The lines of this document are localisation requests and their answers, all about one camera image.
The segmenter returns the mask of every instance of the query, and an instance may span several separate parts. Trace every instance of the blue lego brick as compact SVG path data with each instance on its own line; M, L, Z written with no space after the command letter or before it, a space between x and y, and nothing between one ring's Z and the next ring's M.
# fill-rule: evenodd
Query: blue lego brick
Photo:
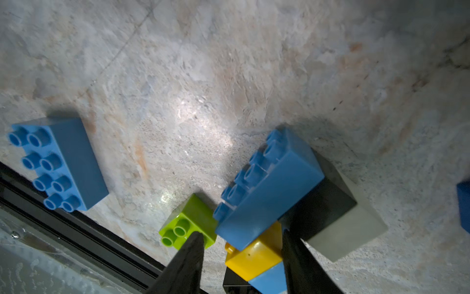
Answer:
M280 262L249 281L261 294L279 294L287 290L284 263Z
M41 118L12 129L8 138L26 152L23 165L38 175L33 185L48 195L47 208L88 210L108 195L80 118Z
M221 195L215 232L244 250L325 177L310 146L288 128L272 131Z
M459 198L460 223L470 233L470 181L457 185L457 196Z

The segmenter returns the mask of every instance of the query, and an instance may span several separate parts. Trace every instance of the lego duplo brick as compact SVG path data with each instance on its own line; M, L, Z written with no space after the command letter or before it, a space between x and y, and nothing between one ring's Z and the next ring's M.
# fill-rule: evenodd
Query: lego duplo brick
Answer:
M315 155L325 179L280 222L334 262L387 231L387 226L351 180Z
M470 182L462 182L457 185L457 197L459 199L460 224L464 230L470 233Z
M288 128L274 130L221 195L215 232L242 251L324 175L310 146Z
M282 261L282 229L275 222L244 250L226 243L225 265L245 281L249 281Z
M67 212L88 210L108 195L98 163L80 118L41 118L12 125L10 142L22 147L22 163L45 191L44 205Z
M179 250L191 233L198 231L203 234L204 247L207 249L217 238L216 226L212 210L192 194L171 213L158 233L162 236L163 245Z
M262 294L279 294L287 290L284 263L280 262L249 281Z

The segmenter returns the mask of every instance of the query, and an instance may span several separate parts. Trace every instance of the lime green brick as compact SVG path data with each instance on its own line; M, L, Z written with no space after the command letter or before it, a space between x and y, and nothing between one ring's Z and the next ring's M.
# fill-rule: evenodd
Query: lime green brick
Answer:
M162 243L168 247L180 249L188 237L198 231L204 235L204 247L207 249L215 243L217 221L212 217L213 211L195 194L178 206L158 232Z

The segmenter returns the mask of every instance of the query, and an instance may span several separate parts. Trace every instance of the marble surface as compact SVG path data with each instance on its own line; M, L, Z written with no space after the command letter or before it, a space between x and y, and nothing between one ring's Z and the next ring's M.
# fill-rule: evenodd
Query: marble surface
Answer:
M331 263L345 293L468 293L466 0L3 0L0 160L29 179L12 123L78 114L110 195L85 212L156 260L170 212L211 207L289 125L389 226ZM224 242L201 287L223 293Z

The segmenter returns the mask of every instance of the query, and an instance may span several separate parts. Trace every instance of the black aluminum frame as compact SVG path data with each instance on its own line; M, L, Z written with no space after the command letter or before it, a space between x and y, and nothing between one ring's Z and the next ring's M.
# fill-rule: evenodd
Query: black aluminum frame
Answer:
M45 192L0 162L2 209L140 292L155 284L164 265L80 212L45 208L45 197Z

